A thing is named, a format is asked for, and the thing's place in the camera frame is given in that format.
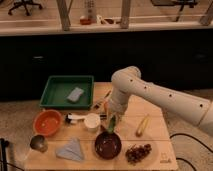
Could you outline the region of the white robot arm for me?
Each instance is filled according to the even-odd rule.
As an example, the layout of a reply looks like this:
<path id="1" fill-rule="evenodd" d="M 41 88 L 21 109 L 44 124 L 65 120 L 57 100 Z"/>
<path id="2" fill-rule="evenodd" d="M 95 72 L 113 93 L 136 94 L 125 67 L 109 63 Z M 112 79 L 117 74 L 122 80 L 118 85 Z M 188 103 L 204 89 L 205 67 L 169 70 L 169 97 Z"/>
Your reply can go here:
<path id="1" fill-rule="evenodd" d="M 113 73 L 112 94 L 108 107 L 112 113 L 123 115 L 131 95 L 178 114 L 213 137 L 213 101 L 155 85 L 141 79 L 141 71 L 130 66 Z"/>

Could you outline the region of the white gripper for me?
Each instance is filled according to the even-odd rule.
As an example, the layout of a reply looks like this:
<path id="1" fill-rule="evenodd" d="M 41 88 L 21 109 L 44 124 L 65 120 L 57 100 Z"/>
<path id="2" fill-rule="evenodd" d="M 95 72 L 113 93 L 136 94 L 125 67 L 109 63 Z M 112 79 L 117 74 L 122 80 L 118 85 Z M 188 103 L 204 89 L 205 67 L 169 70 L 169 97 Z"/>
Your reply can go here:
<path id="1" fill-rule="evenodd" d="M 116 124 L 119 124 L 122 120 L 122 115 L 126 112 L 128 108 L 128 96 L 111 96 L 108 100 L 108 108 L 112 113 L 116 114 Z M 107 125 L 110 124 L 111 118 L 113 117 L 112 113 L 107 114 Z"/>

